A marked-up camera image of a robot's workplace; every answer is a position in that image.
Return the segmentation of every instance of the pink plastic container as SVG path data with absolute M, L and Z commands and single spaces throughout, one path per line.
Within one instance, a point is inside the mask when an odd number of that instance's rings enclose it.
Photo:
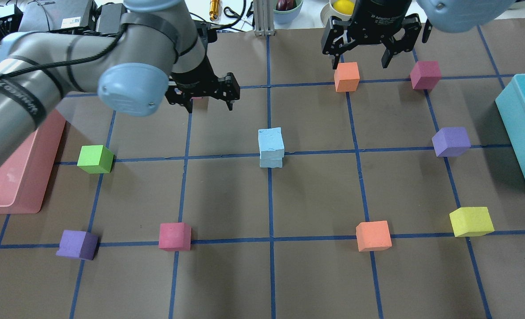
M 65 124 L 54 110 L 0 167 L 0 214 L 40 211 Z

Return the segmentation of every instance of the yellow tool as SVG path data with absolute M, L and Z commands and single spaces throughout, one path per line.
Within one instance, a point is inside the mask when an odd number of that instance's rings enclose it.
M 219 0 L 212 0 L 209 4 L 209 19 L 211 21 L 219 17 Z

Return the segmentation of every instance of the yellow lemon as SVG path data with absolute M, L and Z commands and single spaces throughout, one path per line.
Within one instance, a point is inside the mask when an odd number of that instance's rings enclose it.
M 353 14 L 353 8 L 355 4 L 349 0 L 337 0 L 333 4 L 333 8 L 337 10 L 338 12 L 345 14 L 347 16 L 351 16 Z

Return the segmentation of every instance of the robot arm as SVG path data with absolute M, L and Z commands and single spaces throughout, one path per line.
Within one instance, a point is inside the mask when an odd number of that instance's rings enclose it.
M 32 32 L 3 40 L 0 165 L 70 91 L 96 92 L 113 109 L 137 116 L 158 108 L 170 92 L 169 75 L 180 91 L 177 103 L 209 95 L 231 109 L 239 99 L 232 73 L 214 75 L 184 0 L 125 0 L 125 6 L 131 12 L 114 39 Z
M 422 24 L 417 14 L 406 16 L 412 0 L 356 0 L 348 21 L 331 16 L 321 39 L 322 53 L 329 55 L 332 66 L 342 53 L 362 44 L 383 44 L 381 59 L 388 67 L 393 56 L 410 52 L 420 34 Z M 432 26 L 444 32 L 465 32 L 477 24 L 485 24 L 505 12 L 515 0 L 417 0 L 426 12 L 423 42 L 426 43 Z M 404 35 L 394 35 L 404 29 Z

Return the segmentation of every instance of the magenta cube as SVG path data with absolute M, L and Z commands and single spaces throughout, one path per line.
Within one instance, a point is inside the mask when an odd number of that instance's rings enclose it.
M 434 89 L 441 78 L 438 61 L 418 61 L 410 73 L 413 89 Z
M 77 230 L 64 230 L 56 256 L 92 261 L 98 236 Z
M 167 222 L 160 224 L 158 248 L 166 252 L 190 250 L 192 244 L 192 228 L 185 222 Z
M 470 149 L 470 138 L 465 127 L 444 127 L 432 138 L 437 157 L 460 156 Z

